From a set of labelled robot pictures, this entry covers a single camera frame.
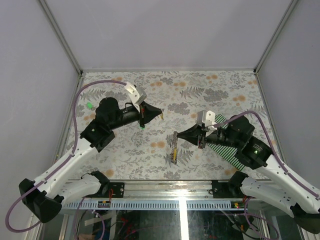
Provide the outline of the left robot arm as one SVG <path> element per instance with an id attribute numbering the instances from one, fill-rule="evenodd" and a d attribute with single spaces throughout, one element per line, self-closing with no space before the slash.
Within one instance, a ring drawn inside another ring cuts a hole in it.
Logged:
<path id="1" fill-rule="evenodd" d="M 160 108 L 145 101 L 138 106 L 126 103 L 126 107 L 120 109 L 115 98 L 102 99 L 95 110 L 95 118 L 75 141 L 75 148 L 34 180 L 25 178 L 20 182 L 18 188 L 23 204 L 41 223 L 48 223 L 70 202 L 86 196 L 105 197 L 110 181 L 98 170 L 70 186 L 66 182 L 86 160 L 100 153 L 115 138 L 115 129 L 133 122 L 144 126 L 161 114 Z"/>

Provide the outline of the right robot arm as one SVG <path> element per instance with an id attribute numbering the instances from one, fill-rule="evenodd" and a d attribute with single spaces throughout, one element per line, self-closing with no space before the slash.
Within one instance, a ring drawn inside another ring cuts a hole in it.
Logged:
<path id="1" fill-rule="evenodd" d="M 236 171 L 227 183 L 233 197 L 253 197 L 262 200 L 289 215 L 307 232 L 320 232 L 320 190 L 288 167 L 276 154 L 272 143 L 265 144 L 253 135 L 254 126 L 246 112 L 234 115 L 221 123 L 215 113 L 203 110 L 191 128 L 174 132 L 171 160 L 177 161 L 177 142 L 183 139 L 198 148 L 207 145 L 234 148 L 232 154 L 241 164 L 268 177 L 277 188 L 258 183 L 242 171 Z"/>

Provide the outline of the aluminium front rail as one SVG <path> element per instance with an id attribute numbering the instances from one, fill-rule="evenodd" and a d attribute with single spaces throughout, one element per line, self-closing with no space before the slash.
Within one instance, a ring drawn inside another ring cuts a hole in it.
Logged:
<path id="1" fill-rule="evenodd" d="M 125 183 L 123 198 L 93 197 L 111 182 Z M 111 180 L 102 183 L 96 177 L 85 175 L 79 180 L 69 180 L 63 183 L 58 180 L 47 180 L 39 185 L 37 190 L 44 196 L 55 200 L 63 206 L 81 199 L 115 200 L 115 199 L 202 199 L 213 196 L 212 180 Z"/>

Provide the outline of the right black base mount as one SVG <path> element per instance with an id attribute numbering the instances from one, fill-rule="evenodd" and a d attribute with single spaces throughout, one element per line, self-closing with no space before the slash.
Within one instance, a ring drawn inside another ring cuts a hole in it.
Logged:
<path id="1" fill-rule="evenodd" d="M 245 196 L 251 197 L 249 194 L 244 194 L 240 187 L 242 186 L 241 180 L 212 180 L 211 189 L 213 197 L 216 199 L 243 199 Z"/>

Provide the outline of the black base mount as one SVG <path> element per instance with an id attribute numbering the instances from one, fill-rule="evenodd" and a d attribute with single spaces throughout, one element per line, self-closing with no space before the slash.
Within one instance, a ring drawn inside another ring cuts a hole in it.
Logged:
<path id="1" fill-rule="evenodd" d="M 240 187 L 242 186 L 241 180 L 212 180 L 211 189 L 213 197 L 216 199 L 243 199 L 245 196 L 251 197 L 249 194 L 244 194 Z"/>
<path id="2" fill-rule="evenodd" d="M 124 182 L 110 182 L 102 190 L 93 195 L 94 198 L 123 198 L 125 193 Z"/>

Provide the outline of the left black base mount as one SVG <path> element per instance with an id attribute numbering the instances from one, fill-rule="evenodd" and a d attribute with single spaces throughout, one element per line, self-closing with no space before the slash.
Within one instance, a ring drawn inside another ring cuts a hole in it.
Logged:
<path id="1" fill-rule="evenodd" d="M 102 190 L 93 195 L 94 198 L 123 198 L 125 193 L 124 182 L 110 182 Z"/>

